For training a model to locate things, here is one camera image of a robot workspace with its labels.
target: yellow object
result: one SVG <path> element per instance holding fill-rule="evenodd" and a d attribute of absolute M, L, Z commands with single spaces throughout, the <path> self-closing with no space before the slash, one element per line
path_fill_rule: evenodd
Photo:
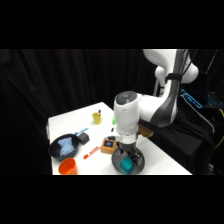
<path fill-rule="evenodd" d="M 116 147 L 117 147 L 116 141 L 104 139 L 100 149 L 102 153 L 113 154 Z"/>
<path fill-rule="evenodd" d="M 101 114 L 98 117 L 98 113 L 93 114 L 93 120 L 95 124 L 100 124 L 101 123 Z"/>
<path fill-rule="evenodd" d="M 224 141 L 224 136 L 223 136 L 223 138 L 222 138 L 222 140 L 221 140 L 221 142 L 215 147 L 215 149 L 217 149 L 221 144 L 222 144 L 222 142 Z"/>
<path fill-rule="evenodd" d="M 146 128 L 145 126 L 138 124 L 139 125 L 139 130 L 138 132 L 145 138 L 150 138 L 154 135 L 154 132 L 151 131 L 150 129 Z"/>

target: bowl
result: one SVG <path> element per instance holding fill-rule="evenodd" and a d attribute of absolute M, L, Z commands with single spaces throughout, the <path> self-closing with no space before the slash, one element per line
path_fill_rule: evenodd
<path fill-rule="evenodd" d="M 72 138 L 72 145 L 74 147 L 74 151 L 72 151 L 71 153 L 69 153 L 66 156 L 60 156 L 61 153 L 61 146 L 58 144 L 59 140 L 65 139 L 65 138 Z M 79 145 L 79 139 L 76 135 L 73 134 L 67 134 L 67 135 L 63 135 L 59 138 L 57 138 L 56 140 L 54 140 L 54 142 L 52 142 L 52 144 L 50 145 L 48 152 L 49 154 L 55 158 L 58 159 L 60 161 L 65 160 L 67 158 L 72 158 L 75 156 L 75 154 L 78 151 L 78 145 Z"/>

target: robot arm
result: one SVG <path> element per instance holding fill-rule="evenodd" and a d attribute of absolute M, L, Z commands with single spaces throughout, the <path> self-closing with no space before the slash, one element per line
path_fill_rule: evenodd
<path fill-rule="evenodd" d="M 132 135 L 138 131 L 139 119 L 157 127 L 170 125 L 176 116 L 177 96 L 181 82 L 184 52 L 181 49 L 147 49 L 146 58 L 159 65 L 164 72 L 160 80 L 164 84 L 161 97 L 142 96 L 133 92 L 119 94 L 114 102 L 117 131 Z"/>
<path fill-rule="evenodd" d="M 120 153 L 125 152 L 135 167 L 142 167 L 144 163 L 144 156 L 136 148 L 139 119 L 161 128 L 170 125 L 176 117 L 181 81 L 191 82 L 198 75 L 198 69 L 192 65 L 187 78 L 182 79 L 182 70 L 188 66 L 183 65 L 186 55 L 182 49 L 147 49 L 144 54 L 150 62 L 159 66 L 156 77 L 164 87 L 164 93 L 161 97 L 154 97 L 127 91 L 116 96 L 114 101 L 116 130 L 120 135 L 116 140 L 119 141 Z"/>

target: table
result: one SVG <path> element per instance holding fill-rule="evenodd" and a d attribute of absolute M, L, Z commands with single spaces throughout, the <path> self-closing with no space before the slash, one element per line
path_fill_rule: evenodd
<path fill-rule="evenodd" d="M 95 125 L 92 114 L 101 110 L 102 123 Z M 64 134 L 72 134 L 84 128 L 90 141 L 86 145 L 79 145 L 79 149 L 74 159 L 76 160 L 79 175 L 117 175 L 119 174 L 112 165 L 111 155 L 101 153 L 98 150 L 92 156 L 83 159 L 83 156 L 93 150 L 96 146 L 101 146 L 106 136 L 118 135 L 116 127 L 112 125 L 114 116 L 111 110 L 104 103 L 94 104 L 79 110 L 49 118 L 49 138 L 52 143 L 56 138 Z M 137 141 L 137 147 L 145 157 L 145 168 L 140 175 L 191 175 L 186 169 L 179 165 L 170 156 L 164 153 L 149 139 L 142 136 Z M 59 175 L 58 166 L 60 161 L 52 158 L 53 175 Z"/>

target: red marker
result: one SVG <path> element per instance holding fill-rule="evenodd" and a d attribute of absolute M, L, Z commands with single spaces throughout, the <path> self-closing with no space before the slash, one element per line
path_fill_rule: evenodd
<path fill-rule="evenodd" d="M 97 146 L 95 149 L 93 149 L 91 152 L 89 152 L 89 154 L 86 154 L 83 159 L 87 159 L 88 157 L 90 157 L 93 153 L 95 153 L 97 150 L 99 150 L 100 148 Z"/>

